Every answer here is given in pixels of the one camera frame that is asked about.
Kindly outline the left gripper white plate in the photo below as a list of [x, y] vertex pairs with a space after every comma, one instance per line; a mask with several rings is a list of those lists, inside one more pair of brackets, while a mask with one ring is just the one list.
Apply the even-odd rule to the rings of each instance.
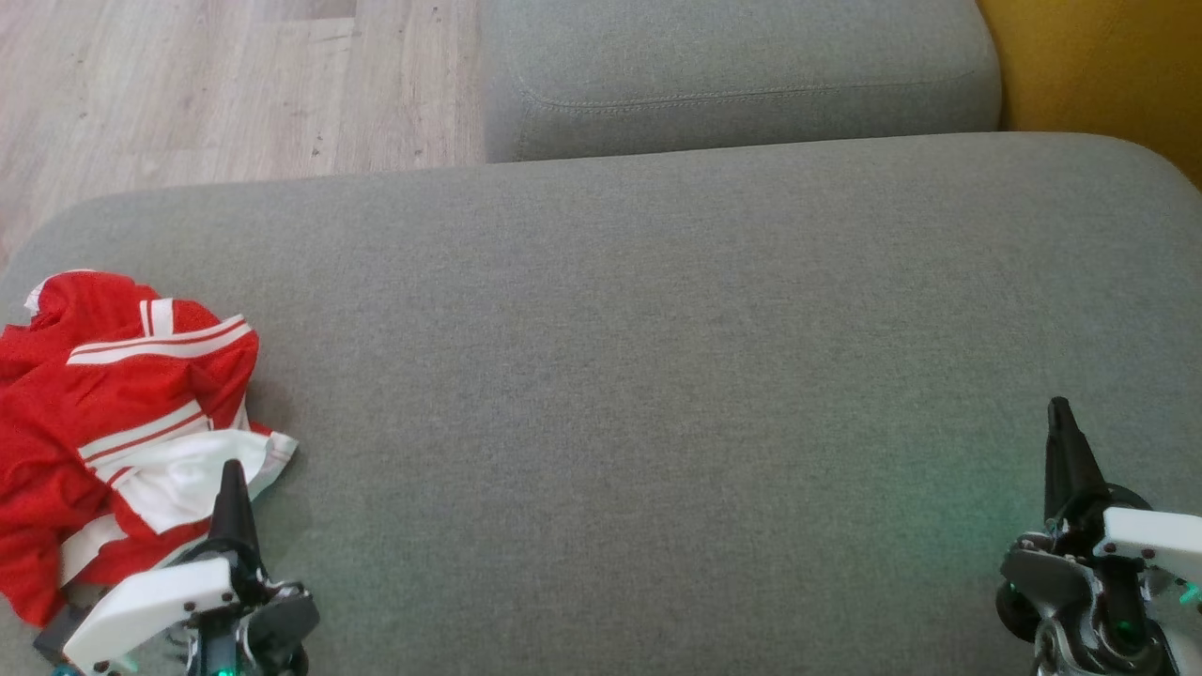
[[309, 676], [303, 642], [319, 625], [316, 601], [303, 585], [268, 577], [238, 459], [224, 462], [207, 545], [215, 555], [132, 575], [102, 595], [66, 638], [66, 662], [87, 676], [132, 671], [133, 650], [183, 629], [183, 676]]

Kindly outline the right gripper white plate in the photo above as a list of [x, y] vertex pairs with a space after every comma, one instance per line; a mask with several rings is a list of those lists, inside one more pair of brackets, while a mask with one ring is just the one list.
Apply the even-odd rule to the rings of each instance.
[[1155, 611], [1179, 593], [1202, 612], [1202, 516], [1109, 492], [1069, 398], [1049, 401], [1047, 421], [1051, 521], [1008, 545], [995, 595], [1002, 625], [1033, 646], [1029, 676], [1202, 676], [1202, 638]]

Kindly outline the red jersey with white sleeves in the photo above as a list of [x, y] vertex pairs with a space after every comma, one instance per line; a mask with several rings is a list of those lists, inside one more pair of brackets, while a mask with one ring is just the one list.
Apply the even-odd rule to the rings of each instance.
[[254, 423], [258, 336], [94, 343], [0, 384], [0, 595], [47, 625], [72, 581], [114, 586], [206, 535], [224, 462], [257, 496], [297, 441]]

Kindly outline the yellow furniture piece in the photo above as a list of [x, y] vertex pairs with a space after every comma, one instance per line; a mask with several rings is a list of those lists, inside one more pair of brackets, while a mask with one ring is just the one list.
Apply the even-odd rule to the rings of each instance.
[[1001, 124], [1144, 146], [1202, 190], [1202, 0], [976, 0]]

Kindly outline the large grey sofa seat cushion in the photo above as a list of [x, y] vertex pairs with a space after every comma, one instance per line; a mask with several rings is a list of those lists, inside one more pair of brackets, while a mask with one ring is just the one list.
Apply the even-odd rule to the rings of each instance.
[[996, 565], [1055, 395], [1202, 514], [1202, 192], [1090, 134], [132, 192], [40, 227], [0, 322], [63, 269], [257, 330], [314, 676], [1027, 676]]

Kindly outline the small grey sofa cushion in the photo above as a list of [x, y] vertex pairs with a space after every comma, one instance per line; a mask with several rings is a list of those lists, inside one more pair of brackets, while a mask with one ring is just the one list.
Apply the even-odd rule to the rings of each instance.
[[976, 0], [484, 0], [490, 162], [994, 131]]

